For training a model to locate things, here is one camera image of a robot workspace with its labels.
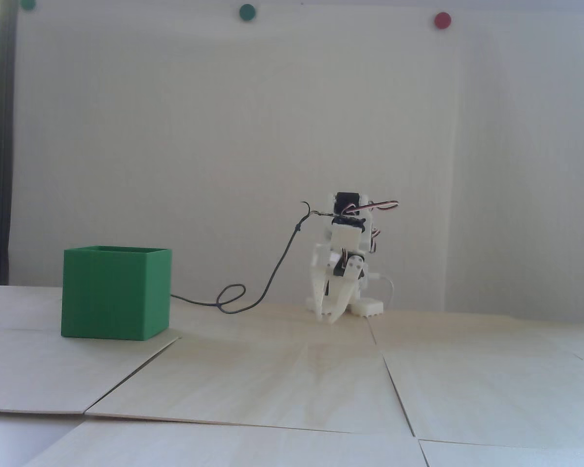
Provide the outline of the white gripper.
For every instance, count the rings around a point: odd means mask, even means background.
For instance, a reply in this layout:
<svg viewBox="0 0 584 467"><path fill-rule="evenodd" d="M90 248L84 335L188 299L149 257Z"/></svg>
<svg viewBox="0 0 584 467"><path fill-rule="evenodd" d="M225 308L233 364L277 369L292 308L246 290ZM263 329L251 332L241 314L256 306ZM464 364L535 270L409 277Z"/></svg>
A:
<svg viewBox="0 0 584 467"><path fill-rule="evenodd" d="M360 298L367 272L368 246L363 232L352 226L332 226L326 243L313 251L313 309L317 320L323 318L323 300L329 278L329 322L334 323Z"/></svg>

